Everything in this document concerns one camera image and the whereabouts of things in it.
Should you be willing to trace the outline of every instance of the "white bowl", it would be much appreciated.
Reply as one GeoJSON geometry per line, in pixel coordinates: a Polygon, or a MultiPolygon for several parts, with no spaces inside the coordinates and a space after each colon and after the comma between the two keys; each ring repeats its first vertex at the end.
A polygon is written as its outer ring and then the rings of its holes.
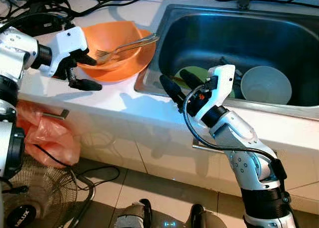
{"type": "Polygon", "coordinates": [[[249,101],[287,104],[292,88],[290,81],[281,71],[273,67],[258,66],[244,74],[241,92],[249,101]]]}

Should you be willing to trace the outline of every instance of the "cabinet handle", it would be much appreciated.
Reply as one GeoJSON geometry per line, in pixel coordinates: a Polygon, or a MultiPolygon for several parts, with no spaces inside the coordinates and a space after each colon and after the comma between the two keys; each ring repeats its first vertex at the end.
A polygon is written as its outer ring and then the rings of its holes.
{"type": "Polygon", "coordinates": [[[56,115],[56,114],[52,114],[52,113],[47,113],[47,112],[43,112],[43,116],[47,116],[47,117],[53,117],[59,120],[65,120],[66,117],[69,115],[69,110],[63,109],[63,111],[61,112],[60,115],[56,115]]]}
{"type": "Polygon", "coordinates": [[[206,147],[206,146],[204,146],[204,145],[200,145],[200,144],[199,144],[199,141],[198,141],[197,139],[195,139],[195,138],[193,138],[192,148],[196,148],[196,149],[200,149],[200,150],[205,150],[205,151],[213,152],[213,153],[222,153],[222,154],[224,154],[223,151],[215,150],[215,149],[206,147]]]}

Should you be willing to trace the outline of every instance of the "electric fan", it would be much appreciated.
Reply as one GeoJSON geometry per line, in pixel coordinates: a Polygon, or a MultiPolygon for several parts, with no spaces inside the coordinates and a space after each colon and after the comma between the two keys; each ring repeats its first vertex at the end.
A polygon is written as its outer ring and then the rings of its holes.
{"type": "Polygon", "coordinates": [[[19,194],[3,194],[4,223],[8,228],[58,228],[70,218],[77,186],[69,170],[46,167],[25,156],[21,171],[10,182],[14,188],[26,189],[19,194]]]}

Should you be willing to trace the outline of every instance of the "tile floor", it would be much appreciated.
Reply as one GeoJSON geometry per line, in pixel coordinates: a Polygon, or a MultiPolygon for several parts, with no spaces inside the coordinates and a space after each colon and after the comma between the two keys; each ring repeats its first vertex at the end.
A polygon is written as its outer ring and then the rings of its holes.
{"type": "MultiPolygon", "coordinates": [[[[78,170],[86,170],[105,164],[82,159],[78,170]]],[[[99,185],[93,203],[83,217],[79,228],[112,228],[123,208],[141,198],[150,200],[153,209],[153,228],[163,228],[164,222],[175,222],[177,228],[190,228],[190,209],[200,203],[219,216],[228,228],[245,228],[242,221],[244,206],[241,198],[203,188],[119,168],[119,177],[99,185]]],[[[87,174],[94,182],[106,180],[115,171],[99,170],[87,174]]],[[[80,192],[78,201],[86,197],[80,192]]],[[[296,212],[301,228],[319,228],[319,216],[296,212]]]]}

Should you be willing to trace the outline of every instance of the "metal fork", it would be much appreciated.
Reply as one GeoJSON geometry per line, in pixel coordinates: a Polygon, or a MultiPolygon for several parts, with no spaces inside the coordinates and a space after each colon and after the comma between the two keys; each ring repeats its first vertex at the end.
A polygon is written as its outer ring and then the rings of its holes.
{"type": "Polygon", "coordinates": [[[115,54],[119,52],[124,52],[137,47],[148,45],[150,43],[156,42],[157,40],[159,40],[159,38],[160,37],[157,36],[156,33],[152,33],[151,35],[141,38],[137,41],[118,46],[116,49],[114,49],[111,52],[96,50],[95,55],[98,57],[96,61],[98,64],[103,64],[107,62],[112,56],[114,56],[115,54]]]}

